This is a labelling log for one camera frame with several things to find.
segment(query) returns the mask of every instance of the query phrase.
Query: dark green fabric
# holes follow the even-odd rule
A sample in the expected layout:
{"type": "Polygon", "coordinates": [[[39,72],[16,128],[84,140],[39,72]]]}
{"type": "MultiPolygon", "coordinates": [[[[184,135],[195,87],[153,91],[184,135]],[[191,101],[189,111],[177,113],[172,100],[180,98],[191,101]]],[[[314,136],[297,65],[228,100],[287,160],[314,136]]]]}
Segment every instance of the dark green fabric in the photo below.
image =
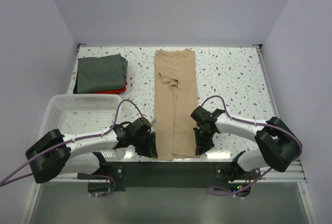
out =
{"type": "Polygon", "coordinates": [[[126,85],[128,61],[120,54],[78,59],[77,92],[120,89],[126,85]]]}

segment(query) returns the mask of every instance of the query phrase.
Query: gray wall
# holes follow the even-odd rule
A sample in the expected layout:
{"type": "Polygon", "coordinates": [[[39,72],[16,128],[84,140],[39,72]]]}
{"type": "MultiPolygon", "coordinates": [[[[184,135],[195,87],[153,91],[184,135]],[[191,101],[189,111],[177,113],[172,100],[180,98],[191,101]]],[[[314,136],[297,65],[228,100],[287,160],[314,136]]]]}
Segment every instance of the gray wall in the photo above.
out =
{"type": "MultiPolygon", "coordinates": [[[[26,161],[49,99],[66,91],[74,50],[54,0],[0,0],[1,179],[26,161]]],[[[30,185],[0,188],[0,223],[19,222],[30,185]]]]}
{"type": "Polygon", "coordinates": [[[287,0],[55,0],[74,39],[93,45],[261,44],[287,0]]]}
{"type": "Polygon", "coordinates": [[[263,46],[281,117],[301,158],[320,223],[331,223],[332,4],[289,0],[263,46]]]}

